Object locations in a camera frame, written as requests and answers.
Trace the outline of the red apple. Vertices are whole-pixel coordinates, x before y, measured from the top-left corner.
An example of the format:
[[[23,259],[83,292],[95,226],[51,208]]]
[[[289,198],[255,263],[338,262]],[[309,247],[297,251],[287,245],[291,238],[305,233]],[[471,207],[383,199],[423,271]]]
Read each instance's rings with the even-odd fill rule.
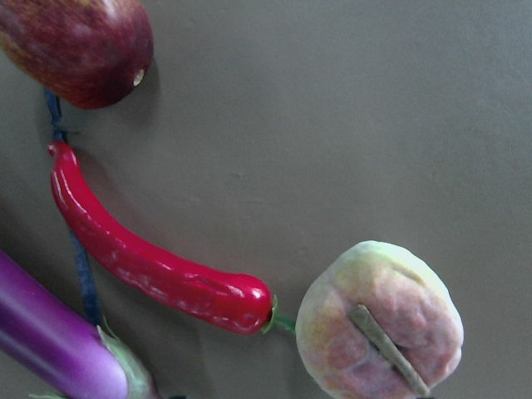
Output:
[[[139,1],[3,1],[1,49],[49,91],[97,109],[143,81],[154,43]]]

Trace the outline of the purple eggplant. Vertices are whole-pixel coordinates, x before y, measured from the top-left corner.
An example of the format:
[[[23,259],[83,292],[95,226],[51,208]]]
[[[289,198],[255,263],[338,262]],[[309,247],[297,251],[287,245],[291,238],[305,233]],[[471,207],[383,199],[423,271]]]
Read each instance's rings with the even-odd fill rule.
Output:
[[[56,398],[157,398],[152,376],[112,332],[93,326],[1,256],[1,349]]]

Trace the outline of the red chili pepper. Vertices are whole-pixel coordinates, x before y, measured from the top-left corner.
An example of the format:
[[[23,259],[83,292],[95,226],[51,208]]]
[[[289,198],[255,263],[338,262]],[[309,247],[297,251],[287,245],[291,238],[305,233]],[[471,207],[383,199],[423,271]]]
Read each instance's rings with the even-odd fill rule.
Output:
[[[66,142],[54,140],[48,152],[52,194],[63,219],[89,255],[120,281],[232,333],[266,333],[274,326],[294,332],[294,320],[279,313],[263,281],[183,259],[135,235],[95,197]]]

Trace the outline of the yellow pink peach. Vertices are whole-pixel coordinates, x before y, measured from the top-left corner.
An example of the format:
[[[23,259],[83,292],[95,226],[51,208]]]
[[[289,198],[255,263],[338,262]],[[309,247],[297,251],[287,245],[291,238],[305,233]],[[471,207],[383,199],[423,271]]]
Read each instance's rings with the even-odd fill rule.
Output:
[[[298,352],[333,398],[413,398],[399,371],[349,319],[364,305],[423,382],[448,378],[461,359],[461,317],[445,284],[403,247],[361,242],[310,286],[296,319]]]

